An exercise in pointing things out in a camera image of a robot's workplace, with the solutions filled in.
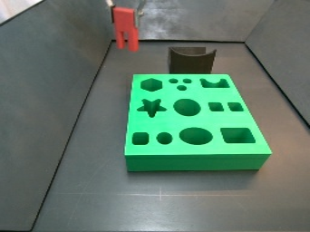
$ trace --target star-shaped hole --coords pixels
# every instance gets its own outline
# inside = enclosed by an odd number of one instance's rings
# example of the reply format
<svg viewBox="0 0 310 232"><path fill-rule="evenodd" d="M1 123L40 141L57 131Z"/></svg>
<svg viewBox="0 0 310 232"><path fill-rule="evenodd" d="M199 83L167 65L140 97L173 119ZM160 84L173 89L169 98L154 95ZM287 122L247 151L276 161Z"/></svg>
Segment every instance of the star-shaped hole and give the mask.
<svg viewBox="0 0 310 232"><path fill-rule="evenodd" d="M137 108L137 111L145 111L148 113L149 118L154 117L156 112L167 111L167 109L160 106L160 102L161 102L160 99L154 101L142 99L141 102L142 102L142 106Z"/></svg>

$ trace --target gray panel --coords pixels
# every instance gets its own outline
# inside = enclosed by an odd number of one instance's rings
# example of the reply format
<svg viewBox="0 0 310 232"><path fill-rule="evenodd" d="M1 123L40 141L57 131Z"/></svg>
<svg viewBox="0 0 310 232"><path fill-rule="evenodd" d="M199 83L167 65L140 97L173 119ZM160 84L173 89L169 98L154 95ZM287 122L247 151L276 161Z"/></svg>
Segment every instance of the gray panel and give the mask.
<svg viewBox="0 0 310 232"><path fill-rule="evenodd" d="M245 44L310 124L308 22L308 0L277 0Z"/></svg>
<svg viewBox="0 0 310 232"><path fill-rule="evenodd" d="M148 0L140 39L244 42L273 0ZM134 7L137 1L116 0Z"/></svg>
<svg viewBox="0 0 310 232"><path fill-rule="evenodd" d="M36 219L109 46L100 0L48 0L0 27L0 229Z"/></svg>
<svg viewBox="0 0 310 232"><path fill-rule="evenodd" d="M133 73L168 73L169 46L216 49L273 154L259 171L128 173ZM310 230L310 131L244 44L144 42L109 49L33 231Z"/></svg>

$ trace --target red object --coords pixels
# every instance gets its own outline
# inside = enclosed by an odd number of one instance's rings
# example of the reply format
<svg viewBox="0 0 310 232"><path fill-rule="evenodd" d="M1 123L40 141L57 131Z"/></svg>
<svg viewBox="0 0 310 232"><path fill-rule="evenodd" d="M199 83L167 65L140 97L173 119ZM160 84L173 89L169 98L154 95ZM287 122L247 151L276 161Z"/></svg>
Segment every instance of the red object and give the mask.
<svg viewBox="0 0 310 232"><path fill-rule="evenodd" d="M134 52L138 48L137 28L134 25L134 10L129 8L112 8L113 29L116 44L124 48L124 34L126 35L128 50Z"/></svg>

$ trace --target green foam block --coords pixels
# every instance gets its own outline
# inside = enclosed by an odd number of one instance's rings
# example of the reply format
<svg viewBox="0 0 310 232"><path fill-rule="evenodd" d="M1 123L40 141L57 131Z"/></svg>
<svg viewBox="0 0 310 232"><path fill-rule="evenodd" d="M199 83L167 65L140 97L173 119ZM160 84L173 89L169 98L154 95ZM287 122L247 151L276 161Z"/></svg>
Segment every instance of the green foam block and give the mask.
<svg viewBox="0 0 310 232"><path fill-rule="evenodd" d="M259 169L269 154L228 75L133 75L128 171Z"/></svg>

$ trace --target table surface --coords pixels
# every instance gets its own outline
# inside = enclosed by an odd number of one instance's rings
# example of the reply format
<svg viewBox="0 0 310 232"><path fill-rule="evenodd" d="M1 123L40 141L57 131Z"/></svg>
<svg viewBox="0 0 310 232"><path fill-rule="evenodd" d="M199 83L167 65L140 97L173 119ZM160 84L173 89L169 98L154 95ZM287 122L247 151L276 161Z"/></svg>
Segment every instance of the table surface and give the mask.
<svg viewBox="0 0 310 232"><path fill-rule="evenodd" d="M168 73L169 46L217 50L272 150L257 171L125 170L134 73ZM310 132L243 43L110 45L33 231L310 230Z"/></svg>

